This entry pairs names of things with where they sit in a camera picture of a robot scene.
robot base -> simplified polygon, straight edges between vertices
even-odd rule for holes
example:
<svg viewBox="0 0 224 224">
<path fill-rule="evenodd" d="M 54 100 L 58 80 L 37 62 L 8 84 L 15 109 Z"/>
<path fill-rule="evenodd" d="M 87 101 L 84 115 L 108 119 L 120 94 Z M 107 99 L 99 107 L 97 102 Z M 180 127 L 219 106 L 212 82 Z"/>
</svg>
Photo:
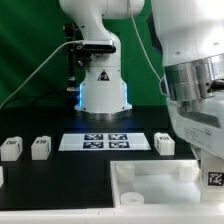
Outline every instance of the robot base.
<svg viewBox="0 0 224 224">
<path fill-rule="evenodd" d="M 75 110 L 77 116 L 84 117 L 90 120 L 110 121 L 123 117 L 129 117 L 132 114 L 131 108 L 117 113 L 89 113 L 86 111 Z"/>
</svg>

small white cube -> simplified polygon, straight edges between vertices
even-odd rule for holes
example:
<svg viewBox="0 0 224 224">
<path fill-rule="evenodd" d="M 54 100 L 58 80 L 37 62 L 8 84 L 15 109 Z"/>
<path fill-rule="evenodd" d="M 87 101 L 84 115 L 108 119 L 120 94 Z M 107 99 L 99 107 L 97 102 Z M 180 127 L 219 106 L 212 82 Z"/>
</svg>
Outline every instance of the small white cube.
<svg viewBox="0 0 224 224">
<path fill-rule="evenodd" d="M 47 160 L 51 152 L 51 138 L 38 137 L 31 146 L 32 160 Z"/>
<path fill-rule="evenodd" d="M 16 161 L 23 151 L 23 140 L 20 137 L 7 138 L 1 146 L 2 161 Z"/>
<path fill-rule="evenodd" d="M 161 156 L 174 155 L 175 142 L 166 133 L 156 133 L 154 135 L 154 146 Z"/>
</svg>

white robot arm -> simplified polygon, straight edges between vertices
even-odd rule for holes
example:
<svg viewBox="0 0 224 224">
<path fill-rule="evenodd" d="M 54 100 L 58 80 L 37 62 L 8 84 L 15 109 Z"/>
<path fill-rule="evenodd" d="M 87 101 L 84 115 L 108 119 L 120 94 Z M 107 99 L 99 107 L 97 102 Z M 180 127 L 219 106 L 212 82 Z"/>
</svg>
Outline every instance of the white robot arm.
<svg viewBox="0 0 224 224">
<path fill-rule="evenodd" d="M 133 14 L 138 14 L 144 6 L 144 0 L 130 2 Z M 127 86 L 121 78 L 121 43 L 105 29 L 102 20 L 130 17 L 128 0 L 60 0 L 60 4 L 81 30 L 84 42 L 77 47 L 95 51 L 86 64 L 80 103 L 75 109 L 92 119 L 124 116 L 132 107 L 127 103 Z M 102 53 L 105 49 L 113 50 Z"/>
<path fill-rule="evenodd" d="M 224 200 L 224 1 L 152 0 L 176 134 L 201 159 L 204 200 Z"/>
</svg>

black table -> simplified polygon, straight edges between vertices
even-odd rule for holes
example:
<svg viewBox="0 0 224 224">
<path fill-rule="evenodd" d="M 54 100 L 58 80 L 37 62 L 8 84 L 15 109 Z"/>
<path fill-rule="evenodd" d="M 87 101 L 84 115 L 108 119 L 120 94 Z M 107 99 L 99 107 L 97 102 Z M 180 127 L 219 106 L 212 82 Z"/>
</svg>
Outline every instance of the black table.
<svg viewBox="0 0 224 224">
<path fill-rule="evenodd" d="M 151 151 L 58 152 L 64 133 L 144 132 Z M 161 157 L 153 146 L 156 132 L 168 133 L 176 154 Z M 47 161 L 32 161 L 36 137 L 52 138 Z M 23 153 L 16 162 L 1 162 L 5 183 L 0 189 L 0 210 L 81 209 L 113 207 L 110 161 L 193 159 L 189 145 L 177 138 L 166 107 L 135 107 L 130 117 L 94 121 L 77 117 L 65 107 L 24 107 L 0 113 L 0 144 L 23 138 Z"/>
</svg>

green backdrop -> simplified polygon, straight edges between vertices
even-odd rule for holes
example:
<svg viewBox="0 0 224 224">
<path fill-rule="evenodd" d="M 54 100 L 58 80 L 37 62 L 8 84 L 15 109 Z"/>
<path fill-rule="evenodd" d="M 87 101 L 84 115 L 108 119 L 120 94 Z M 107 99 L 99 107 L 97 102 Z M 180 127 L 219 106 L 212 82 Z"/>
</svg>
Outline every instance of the green backdrop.
<svg viewBox="0 0 224 224">
<path fill-rule="evenodd" d="M 146 0 L 136 23 L 147 53 L 162 76 L 161 55 L 151 46 L 146 23 L 150 9 L 150 1 Z M 60 8 L 58 0 L 0 0 L 0 103 L 65 42 L 62 27 L 68 22 L 71 20 Z M 128 83 L 129 102 L 164 105 L 165 97 L 160 94 L 158 80 L 144 58 L 131 20 L 104 23 L 122 42 L 122 77 Z M 83 71 L 76 70 L 81 81 Z M 65 88 L 67 74 L 66 56 L 60 52 L 17 96 L 36 96 Z"/>
</svg>

